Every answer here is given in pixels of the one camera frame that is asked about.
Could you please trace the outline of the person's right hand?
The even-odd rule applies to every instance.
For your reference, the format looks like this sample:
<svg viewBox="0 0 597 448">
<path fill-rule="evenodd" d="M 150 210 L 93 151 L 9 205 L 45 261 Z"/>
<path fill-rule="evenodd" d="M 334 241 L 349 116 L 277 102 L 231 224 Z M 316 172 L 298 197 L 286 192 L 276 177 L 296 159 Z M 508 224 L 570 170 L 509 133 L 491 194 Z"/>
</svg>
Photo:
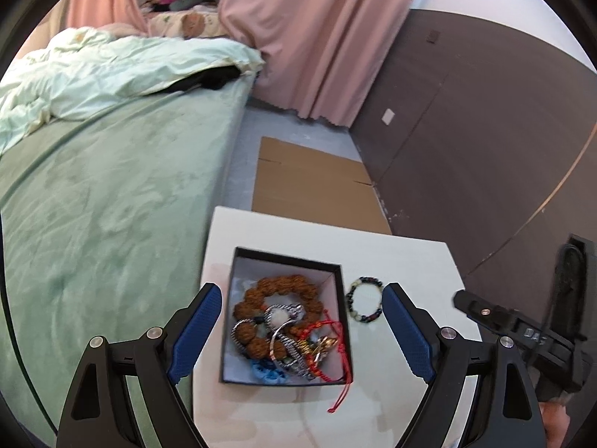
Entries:
<svg viewBox="0 0 597 448">
<path fill-rule="evenodd" d="M 539 404 L 548 448 L 560 448 L 564 444 L 571 423 L 567 413 L 567 400 L 567 398 L 555 398 Z"/>
</svg>

